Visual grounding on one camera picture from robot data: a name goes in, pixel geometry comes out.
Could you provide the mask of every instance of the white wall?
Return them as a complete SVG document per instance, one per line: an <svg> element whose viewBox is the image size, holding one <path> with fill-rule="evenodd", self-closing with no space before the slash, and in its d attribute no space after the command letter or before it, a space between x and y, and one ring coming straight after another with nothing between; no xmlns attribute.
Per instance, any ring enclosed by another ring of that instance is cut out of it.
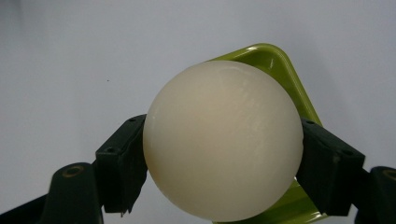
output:
<svg viewBox="0 0 396 224"><path fill-rule="evenodd" d="M1 1L0 213L47 192L184 68L242 47L281 47L324 126L396 166L394 1ZM321 223L352 223L330 217ZM106 223L208 223L149 178Z"/></svg>

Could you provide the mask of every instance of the ball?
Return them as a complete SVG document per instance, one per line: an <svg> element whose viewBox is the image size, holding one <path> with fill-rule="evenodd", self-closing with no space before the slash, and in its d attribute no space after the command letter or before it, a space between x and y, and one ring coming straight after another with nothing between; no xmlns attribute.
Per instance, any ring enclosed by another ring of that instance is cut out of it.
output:
<svg viewBox="0 0 396 224"><path fill-rule="evenodd" d="M144 126L149 173L180 209L212 221L253 217L288 189L303 130L286 91L231 61L196 64L171 79Z"/></svg>

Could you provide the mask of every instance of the screw hole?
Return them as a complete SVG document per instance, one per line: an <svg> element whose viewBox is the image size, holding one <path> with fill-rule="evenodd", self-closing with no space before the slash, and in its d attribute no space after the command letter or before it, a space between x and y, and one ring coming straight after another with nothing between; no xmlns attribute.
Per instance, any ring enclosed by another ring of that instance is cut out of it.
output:
<svg viewBox="0 0 396 224"><path fill-rule="evenodd" d="M68 168L67 170L64 170L62 175L66 178L69 178L69 177L79 175L83 170L84 170L84 167L82 167L80 165L72 166L72 167Z"/></svg>
<svg viewBox="0 0 396 224"><path fill-rule="evenodd" d="M114 147L110 147L106 149L107 152L115 152L116 149Z"/></svg>
<svg viewBox="0 0 396 224"><path fill-rule="evenodd" d="M353 155L353 152L345 150L345 149L341 150L341 152L346 154L347 156L352 156Z"/></svg>

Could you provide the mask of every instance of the green plastic container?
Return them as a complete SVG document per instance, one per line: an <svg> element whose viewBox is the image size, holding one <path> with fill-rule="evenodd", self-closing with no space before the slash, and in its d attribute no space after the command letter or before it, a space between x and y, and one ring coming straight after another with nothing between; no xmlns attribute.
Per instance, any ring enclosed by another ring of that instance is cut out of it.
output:
<svg viewBox="0 0 396 224"><path fill-rule="evenodd" d="M273 77L286 90L296 105L300 117L311 119L320 124L318 115L306 95L300 79L282 49L270 44L256 44L220 56L214 60L236 61L261 69ZM311 223L324 217L326 216L320 214L303 188L294 180L282 198L265 212L246 220L227 223L300 224Z"/></svg>

